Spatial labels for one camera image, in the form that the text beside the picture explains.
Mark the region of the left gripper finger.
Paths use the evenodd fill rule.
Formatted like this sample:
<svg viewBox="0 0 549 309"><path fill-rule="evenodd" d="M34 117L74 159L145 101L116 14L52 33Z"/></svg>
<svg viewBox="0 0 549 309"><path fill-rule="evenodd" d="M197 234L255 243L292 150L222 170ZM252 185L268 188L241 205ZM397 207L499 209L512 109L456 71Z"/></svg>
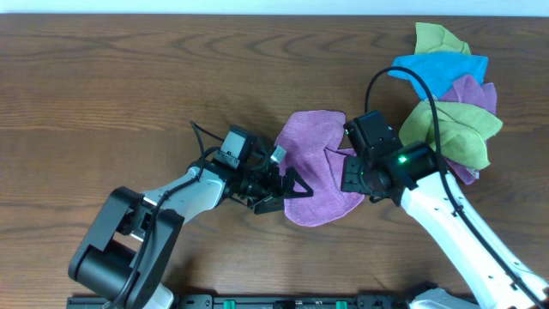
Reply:
<svg viewBox="0 0 549 309"><path fill-rule="evenodd" d="M284 199L281 197L267 196L260 201L252 204L255 215L267 214L275 211L284 210Z"/></svg>
<svg viewBox="0 0 549 309"><path fill-rule="evenodd" d="M314 191L294 167L288 167L282 177L281 196L283 198L312 197Z"/></svg>

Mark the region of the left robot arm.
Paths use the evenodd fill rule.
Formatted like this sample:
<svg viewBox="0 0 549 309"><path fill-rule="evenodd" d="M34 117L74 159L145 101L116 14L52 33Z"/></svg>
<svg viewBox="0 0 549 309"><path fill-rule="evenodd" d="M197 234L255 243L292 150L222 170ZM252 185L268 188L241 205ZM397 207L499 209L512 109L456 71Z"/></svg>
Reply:
<svg viewBox="0 0 549 309"><path fill-rule="evenodd" d="M312 188L289 167L237 169L195 162L158 189L113 190L69 262L68 276L104 298L104 308L173 308L177 297L162 279L184 224L233 199L255 214L311 197Z"/></svg>

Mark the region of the purple microfiber cloth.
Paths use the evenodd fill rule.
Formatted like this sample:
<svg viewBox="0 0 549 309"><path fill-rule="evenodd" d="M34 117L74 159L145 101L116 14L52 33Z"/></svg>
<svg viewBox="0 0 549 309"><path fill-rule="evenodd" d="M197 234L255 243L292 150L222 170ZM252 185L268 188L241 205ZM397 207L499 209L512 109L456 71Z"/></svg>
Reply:
<svg viewBox="0 0 549 309"><path fill-rule="evenodd" d="M295 168L313 190L311 197L284 201L286 217L297 225L318 227L340 219L364 200L362 194L341 190L344 159L355 155L351 148L340 148L345 123L343 112L295 112L275 140L287 152L281 173Z"/></svg>

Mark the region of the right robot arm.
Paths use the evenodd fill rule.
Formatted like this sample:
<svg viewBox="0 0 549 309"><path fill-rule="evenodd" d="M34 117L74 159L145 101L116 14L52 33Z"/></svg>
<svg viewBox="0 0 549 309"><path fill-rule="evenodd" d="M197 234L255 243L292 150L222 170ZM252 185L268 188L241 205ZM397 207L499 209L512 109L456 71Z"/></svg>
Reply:
<svg viewBox="0 0 549 309"><path fill-rule="evenodd" d="M548 306L547 281L491 230L425 143L346 157L341 188L402 207L443 250L479 308Z"/></svg>

